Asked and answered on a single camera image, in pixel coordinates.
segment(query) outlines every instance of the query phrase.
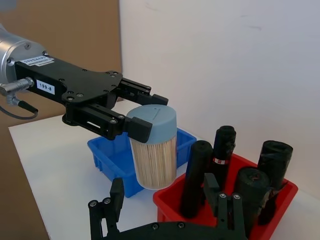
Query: screw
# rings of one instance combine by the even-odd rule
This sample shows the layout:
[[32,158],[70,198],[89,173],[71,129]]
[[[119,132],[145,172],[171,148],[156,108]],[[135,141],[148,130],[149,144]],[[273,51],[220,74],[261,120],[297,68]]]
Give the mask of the screw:
[[159,224],[154,223],[154,224],[152,224],[151,227],[152,227],[153,230],[157,230],[159,228]]
[[26,49],[26,50],[29,50],[30,49],[30,43],[28,43],[28,42],[26,42],[25,44],[24,44],[24,48]]
[[92,202],[90,202],[90,204],[89,204],[90,207],[94,207],[95,205],[97,205],[97,202],[96,202],[96,201],[92,201]]
[[178,223],[178,228],[183,229],[185,227],[185,224],[183,222]]
[[105,200],[103,200],[103,203],[104,204],[109,204],[111,202],[111,199],[110,198],[106,198]]

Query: brown cardboard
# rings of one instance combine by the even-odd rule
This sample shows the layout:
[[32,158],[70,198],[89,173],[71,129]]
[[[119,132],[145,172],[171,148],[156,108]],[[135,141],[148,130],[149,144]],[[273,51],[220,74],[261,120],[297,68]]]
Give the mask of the brown cardboard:
[[[118,0],[19,0],[16,9],[0,13],[0,23],[9,32],[41,43],[50,55],[79,67],[121,71]],[[36,120],[64,113],[62,105],[36,94],[22,93],[19,98],[39,109]],[[1,106],[21,116],[29,115],[5,102],[0,96]],[[22,123],[26,121],[0,112],[0,239],[47,240],[8,130]]]

